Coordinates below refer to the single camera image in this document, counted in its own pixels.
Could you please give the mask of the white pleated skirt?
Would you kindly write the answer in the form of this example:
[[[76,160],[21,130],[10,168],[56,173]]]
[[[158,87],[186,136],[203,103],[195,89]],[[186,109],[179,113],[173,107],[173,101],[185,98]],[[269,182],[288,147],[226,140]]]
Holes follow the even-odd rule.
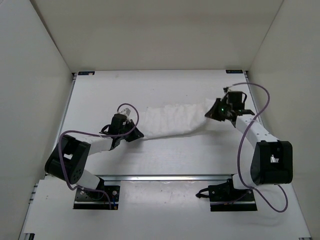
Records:
[[[146,140],[192,133],[208,122],[205,114],[214,103],[214,100],[207,98],[194,104],[148,107],[140,114],[138,129]]]

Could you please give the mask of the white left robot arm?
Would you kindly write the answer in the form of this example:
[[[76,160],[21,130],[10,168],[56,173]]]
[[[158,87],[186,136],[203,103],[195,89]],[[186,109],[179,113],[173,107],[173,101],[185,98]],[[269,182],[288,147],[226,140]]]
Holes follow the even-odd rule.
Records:
[[[133,142],[144,137],[133,120],[126,113],[116,113],[111,124],[104,126],[99,134],[87,134],[84,140],[77,139],[68,130],[58,140],[56,147],[49,156],[44,170],[70,186],[83,188],[93,199],[104,195],[104,180],[85,170],[89,156],[114,150],[121,141]]]

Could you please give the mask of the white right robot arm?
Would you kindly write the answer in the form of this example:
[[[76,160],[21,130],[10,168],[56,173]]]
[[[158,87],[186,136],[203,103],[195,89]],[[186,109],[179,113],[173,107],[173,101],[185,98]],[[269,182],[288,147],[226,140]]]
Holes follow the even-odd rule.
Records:
[[[242,91],[228,91],[223,98],[217,98],[205,114],[208,119],[229,121],[242,133],[241,142],[248,141],[253,149],[252,158],[244,165],[237,163],[237,173],[232,183],[224,187],[224,195],[236,200],[242,190],[261,185],[289,184],[293,180],[293,146],[269,133],[255,118],[255,113],[245,108],[247,94]]]

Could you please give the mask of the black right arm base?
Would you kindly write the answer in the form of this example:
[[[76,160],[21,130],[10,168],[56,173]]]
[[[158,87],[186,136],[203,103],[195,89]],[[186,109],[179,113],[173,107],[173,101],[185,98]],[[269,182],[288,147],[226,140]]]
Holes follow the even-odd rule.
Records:
[[[201,189],[197,198],[209,199],[211,212],[255,212],[255,196],[250,189],[235,189],[231,179]]]

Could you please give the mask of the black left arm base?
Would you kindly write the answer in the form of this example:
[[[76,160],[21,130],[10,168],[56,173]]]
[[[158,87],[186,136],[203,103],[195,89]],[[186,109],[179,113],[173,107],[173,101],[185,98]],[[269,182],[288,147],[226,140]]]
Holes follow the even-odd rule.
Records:
[[[104,183],[104,193],[77,189],[73,202],[75,210],[111,210],[119,209],[120,185]]]

